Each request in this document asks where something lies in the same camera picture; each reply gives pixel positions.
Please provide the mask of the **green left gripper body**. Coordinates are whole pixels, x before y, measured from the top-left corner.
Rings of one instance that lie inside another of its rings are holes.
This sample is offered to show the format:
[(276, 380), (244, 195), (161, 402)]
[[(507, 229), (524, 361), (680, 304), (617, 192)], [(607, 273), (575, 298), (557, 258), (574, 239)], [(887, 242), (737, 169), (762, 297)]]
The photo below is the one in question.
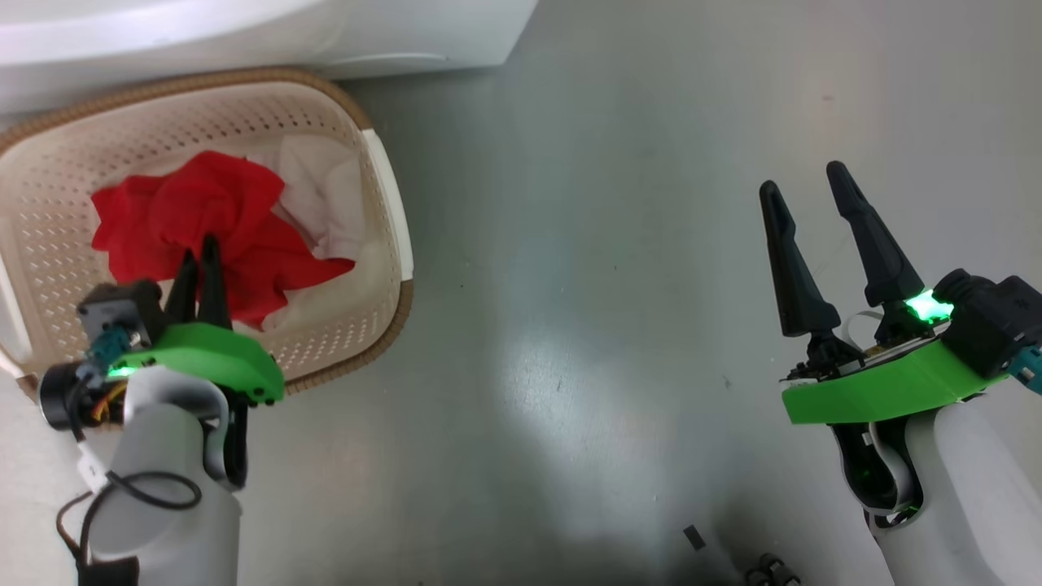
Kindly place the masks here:
[(109, 379), (160, 365), (241, 393), (253, 404), (283, 400), (284, 375), (274, 357), (253, 338), (203, 322), (173, 324), (151, 348), (118, 357)]

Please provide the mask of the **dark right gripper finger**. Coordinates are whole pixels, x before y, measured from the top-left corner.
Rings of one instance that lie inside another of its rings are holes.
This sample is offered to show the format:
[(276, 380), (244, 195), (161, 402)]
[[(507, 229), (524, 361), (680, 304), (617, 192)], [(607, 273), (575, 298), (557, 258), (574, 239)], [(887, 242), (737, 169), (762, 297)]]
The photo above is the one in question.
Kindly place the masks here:
[(857, 253), (864, 270), (865, 300), (870, 307), (904, 303), (922, 293), (926, 286), (904, 250), (882, 221), (878, 212), (864, 197), (848, 167), (838, 160), (826, 165), (834, 203), (855, 238)]
[(771, 267), (782, 334), (790, 338), (830, 334), (840, 324), (826, 303), (795, 241), (796, 224), (774, 181), (760, 186), (760, 211)]

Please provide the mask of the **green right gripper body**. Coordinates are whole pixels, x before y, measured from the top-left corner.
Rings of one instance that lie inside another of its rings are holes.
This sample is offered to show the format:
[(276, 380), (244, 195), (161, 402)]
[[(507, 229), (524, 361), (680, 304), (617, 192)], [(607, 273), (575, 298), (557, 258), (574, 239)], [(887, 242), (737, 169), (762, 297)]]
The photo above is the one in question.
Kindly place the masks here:
[(782, 402), (793, 424), (885, 422), (967, 400), (1008, 379), (983, 379), (939, 336), (871, 357), (841, 379), (783, 379)]

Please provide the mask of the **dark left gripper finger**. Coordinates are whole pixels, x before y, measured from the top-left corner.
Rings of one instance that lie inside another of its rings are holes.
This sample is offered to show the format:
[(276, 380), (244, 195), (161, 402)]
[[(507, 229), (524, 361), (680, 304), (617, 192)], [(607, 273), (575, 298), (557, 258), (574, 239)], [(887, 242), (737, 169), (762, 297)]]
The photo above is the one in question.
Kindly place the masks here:
[(174, 324), (196, 320), (199, 265), (192, 250), (187, 250), (166, 301), (166, 315)]
[(215, 234), (205, 234), (200, 268), (202, 277), (199, 293), (199, 319), (201, 322), (222, 327), (222, 329), (232, 329), (220, 245)]

